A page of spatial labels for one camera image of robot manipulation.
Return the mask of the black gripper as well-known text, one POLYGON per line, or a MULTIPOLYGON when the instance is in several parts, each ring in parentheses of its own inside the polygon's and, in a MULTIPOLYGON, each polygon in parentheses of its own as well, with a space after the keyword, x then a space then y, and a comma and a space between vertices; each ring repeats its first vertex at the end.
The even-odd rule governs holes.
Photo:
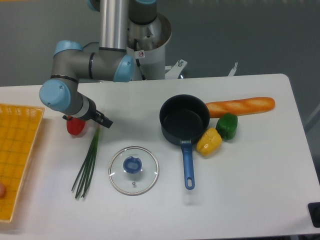
POLYGON ((112 120, 102 116, 102 114, 96 109, 96 104, 91 99, 83 100, 82 108, 78 113, 73 115, 65 114, 62 118, 66 121, 70 121, 72 118, 77 118, 83 121, 93 120, 108 129, 113 124, 112 120))

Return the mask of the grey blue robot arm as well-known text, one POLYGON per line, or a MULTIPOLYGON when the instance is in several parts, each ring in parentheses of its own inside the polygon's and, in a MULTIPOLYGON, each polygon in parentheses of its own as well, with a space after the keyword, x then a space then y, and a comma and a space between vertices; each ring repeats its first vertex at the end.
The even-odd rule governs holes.
POLYGON ((51 77, 39 90, 41 102, 66 116, 93 120, 110 128, 113 122, 96 104, 78 91, 80 79, 127 83, 132 80, 135 60, 127 54, 129 24, 146 26, 157 18, 155 0, 88 0, 100 13, 98 52, 85 52, 81 44, 62 40, 56 44, 51 77))

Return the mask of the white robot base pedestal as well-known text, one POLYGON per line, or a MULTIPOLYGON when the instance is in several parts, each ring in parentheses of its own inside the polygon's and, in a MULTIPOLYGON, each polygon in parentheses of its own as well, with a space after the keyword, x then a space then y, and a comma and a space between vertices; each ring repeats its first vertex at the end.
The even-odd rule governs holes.
POLYGON ((165 78, 166 45, 172 35, 169 20, 158 13, 147 25, 132 21, 128 26, 127 54, 133 58, 134 81, 165 78))

